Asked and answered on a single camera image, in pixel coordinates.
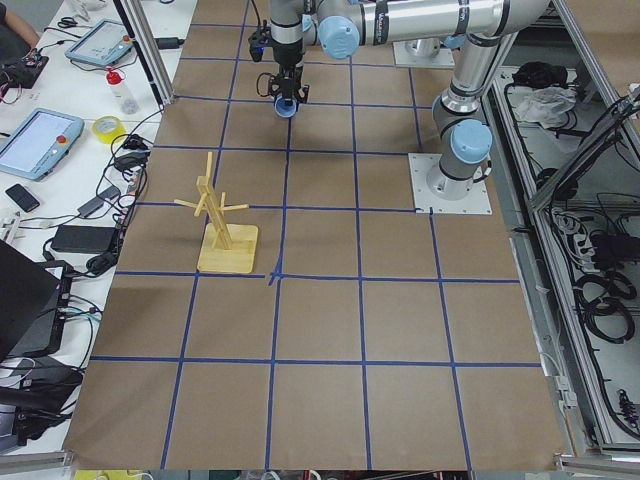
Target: black box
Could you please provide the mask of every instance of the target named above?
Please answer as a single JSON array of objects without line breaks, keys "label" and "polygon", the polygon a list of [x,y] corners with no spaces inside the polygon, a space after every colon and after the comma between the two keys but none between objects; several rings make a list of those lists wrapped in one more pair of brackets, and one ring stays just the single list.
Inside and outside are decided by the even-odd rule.
[{"label": "black box", "polygon": [[113,249],[117,235],[113,227],[60,225],[51,248],[66,253],[104,253]]}]

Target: wooden stand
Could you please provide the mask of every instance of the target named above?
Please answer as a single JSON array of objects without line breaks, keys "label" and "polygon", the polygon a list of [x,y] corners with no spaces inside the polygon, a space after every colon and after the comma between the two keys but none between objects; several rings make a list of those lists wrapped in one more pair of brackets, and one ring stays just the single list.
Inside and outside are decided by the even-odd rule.
[{"label": "wooden stand", "polygon": [[251,273],[258,243],[258,227],[255,225],[227,224],[224,212],[249,208],[248,204],[225,206],[226,193],[222,193],[220,201],[211,182],[213,152],[207,157],[207,171],[199,176],[196,187],[200,193],[200,201],[196,203],[174,200],[174,203],[195,209],[198,217],[204,210],[210,222],[207,224],[198,270],[201,272],[219,273]]}]

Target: black laptop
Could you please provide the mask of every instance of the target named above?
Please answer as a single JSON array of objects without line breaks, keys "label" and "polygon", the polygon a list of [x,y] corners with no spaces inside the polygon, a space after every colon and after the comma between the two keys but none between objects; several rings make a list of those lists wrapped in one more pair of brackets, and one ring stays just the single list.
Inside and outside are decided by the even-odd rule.
[{"label": "black laptop", "polygon": [[44,306],[31,327],[11,350],[11,357],[44,357],[56,353],[62,343],[62,332],[66,321],[64,308],[69,305],[73,267],[63,260],[38,263],[58,280],[58,288]]},{"label": "black laptop", "polygon": [[16,345],[40,320],[50,328],[49,314],[56,313],[59,292],[60,279],[0,241],[0,361],[9,354],[28,353],[16,351]]}]

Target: person's arm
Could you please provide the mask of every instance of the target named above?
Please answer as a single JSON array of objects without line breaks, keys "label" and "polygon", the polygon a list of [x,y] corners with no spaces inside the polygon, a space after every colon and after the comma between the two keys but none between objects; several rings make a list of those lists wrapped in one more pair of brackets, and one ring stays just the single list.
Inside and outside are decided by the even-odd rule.
[{"label": "person's arm", "polygon": [[31,25],[25,22],[19,15],[7,9],[4,21],[11,30],[16,32],[31,48],[35,48],[40,37]]}]

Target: plastic bottle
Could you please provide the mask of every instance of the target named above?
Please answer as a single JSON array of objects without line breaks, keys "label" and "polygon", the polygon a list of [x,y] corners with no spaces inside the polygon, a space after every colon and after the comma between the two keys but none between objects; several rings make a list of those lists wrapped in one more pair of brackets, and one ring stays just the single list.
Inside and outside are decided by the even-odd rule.
[{"label": "plastic bottle", "polygon": [[140,106],[138,102],[136,102],[136,99],[133,98],[133,95],[131,95],[129,88],[125,85],[124,78],[122,78],[113,67],[107,67],[107,72],[107,83],[109,87],[111,87],[113,96],[116,97],[120,109],[127,115],[137,112]]}]

